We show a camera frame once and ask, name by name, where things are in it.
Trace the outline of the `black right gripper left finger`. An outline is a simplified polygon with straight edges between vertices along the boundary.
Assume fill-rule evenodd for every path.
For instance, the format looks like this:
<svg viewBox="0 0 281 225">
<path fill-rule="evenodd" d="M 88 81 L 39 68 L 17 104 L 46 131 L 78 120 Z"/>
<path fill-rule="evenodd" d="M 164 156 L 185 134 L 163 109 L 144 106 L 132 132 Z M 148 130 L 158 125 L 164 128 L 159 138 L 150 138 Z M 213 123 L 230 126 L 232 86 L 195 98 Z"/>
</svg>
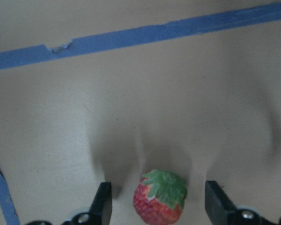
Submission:
<svg viewBox="0 0 281 225">
<path fill-rule="evenodd" d="M 112 214 L 111 182 L 100 183 L 88 212 L 76 214 L 71 225 L 109 225 Z"/>
</svg>

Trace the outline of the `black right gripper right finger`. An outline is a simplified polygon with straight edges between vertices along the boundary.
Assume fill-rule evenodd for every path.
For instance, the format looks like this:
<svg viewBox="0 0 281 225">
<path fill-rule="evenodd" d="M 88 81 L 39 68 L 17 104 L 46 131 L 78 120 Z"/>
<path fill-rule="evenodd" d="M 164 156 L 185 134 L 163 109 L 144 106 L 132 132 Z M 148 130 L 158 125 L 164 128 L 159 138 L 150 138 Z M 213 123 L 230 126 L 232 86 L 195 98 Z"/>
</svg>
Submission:
<svg viewBox="0 0 281 225">
<path fill-rule="evenodd" d="M 205 211 L 212 225 L 268 225 L 257 211 L 238 208 L 214 180 L 205 182 Z"/>
</svg>

